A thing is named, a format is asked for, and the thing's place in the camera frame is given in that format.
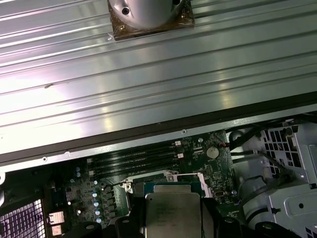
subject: electrolytic capacitor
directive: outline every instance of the electrolytic capacitor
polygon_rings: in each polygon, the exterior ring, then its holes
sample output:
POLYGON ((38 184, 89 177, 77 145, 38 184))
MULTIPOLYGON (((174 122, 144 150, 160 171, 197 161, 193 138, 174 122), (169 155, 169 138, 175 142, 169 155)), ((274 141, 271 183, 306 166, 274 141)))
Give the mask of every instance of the electrolytic capacitor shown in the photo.
POLYGON ((97 216, 99 216, 99 215, 101 214, 100 209, 97 209, 97 210, 95 211, 95 214, 96 214, 97 216))
POLYGON ((98 217, 98 218, 96 219, 96 222, 97 222, 97 223, 101 223, 101 221, 102 221, 102 218, 101 218, 101 217, 98 217))

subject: screw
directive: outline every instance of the screw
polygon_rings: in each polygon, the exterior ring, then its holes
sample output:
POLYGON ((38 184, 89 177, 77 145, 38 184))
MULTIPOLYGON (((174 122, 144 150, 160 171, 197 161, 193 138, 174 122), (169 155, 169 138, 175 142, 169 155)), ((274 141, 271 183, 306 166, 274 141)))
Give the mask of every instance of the screw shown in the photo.
POLYGON ((234 222, 233 219, 230 218, 230 217, 226 217, 226 218, 224 219, 224 221, 225 221, 226 223, 233 223, 233 222, 234 222))
POLYGON ((272 230, 272 228, 273 228, 273 226, 270 224, 263 224, 262 227, 265 229, 268 229, 268 230, 272 230))
POLYGON ((174 181, 173 176, 167 176, 167 181, 174 181))
POLYGON ((124 9, 122 9, 122 14, 123 15, 128 15, 130 13, 130 10, 127 8, 127 7, 125 7, 124 9))

